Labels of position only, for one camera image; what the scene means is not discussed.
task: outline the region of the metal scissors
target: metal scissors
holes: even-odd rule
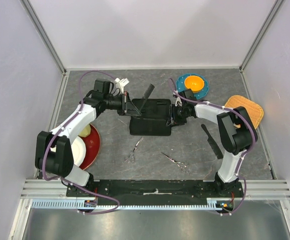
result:
[[[176,161],[172,157],[169,157],[168,155],[164,154],[163,152],[162,152],[162,154],[166,158],[168,158],[170,161],[172,161],[173,163],[177,164],[177,166],[180,167],[181,172],[186,173],[186,174],[189,175],[189,171],[186,169],[186,167],[189,166],[189,163],[187,163],[186,161],[184,161],[184,162]]]
[[[138,148],[138,145],[140,144],[141,141],[143,141],[143,139],[144,139],[144,137],[142,137],[142,138],[141,138],[141,139],[136,143],[134,149],[129,153],[128,156],[125,157],[125,161],[129,160],[131,163],[134,163],[134,162],[136,161],[134,154],[135,154],[135,152],[136,152],[136,150],[137,150],[137,148]]]

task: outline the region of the yellow bowl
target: yellow bowl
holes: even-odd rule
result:
[[[204,80],[199,76],[188,76],[185,79],[185,87],[191,89],[193,93],[201,91],[205,86]]]

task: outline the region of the black knife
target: black knife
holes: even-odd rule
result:
[[[223,158],[224,158],[224,155],[223,155],[223,153],[221,152],[221,150],[220,150],[219,146],[217,145],[216,141],[214,140],[214,138],[213,138],[213,137],[210,135],[210,133],[208,132],[206,125],[201,124],[201,128],[202,128],[202,129],[205,131],[205,133],[207,134],[207,136],[208,136],[207,141],[208,141],[208,143],[209,143],[211,149],[214,151],[214,153],[215,153],[217,159],[223,159]]]

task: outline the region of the white plate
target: white plate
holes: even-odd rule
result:
[[[55,152],[56,147],[51,148],[50,150]],[[71,145],[71,151],[74,157],[74,164],[79,167],[83,163],[86,156],[86,145],[83,139],[77,137]]]

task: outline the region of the wall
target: wall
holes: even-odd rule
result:
[[[290,186],[290,0],[285,1],[245,71],[273,167]]]
[[[20,1],[0,0],[0,240],[34,174],[36,136],[49,124],[60,80]]]
[[[67,68],[239,66],[275,0],[31,0]]]

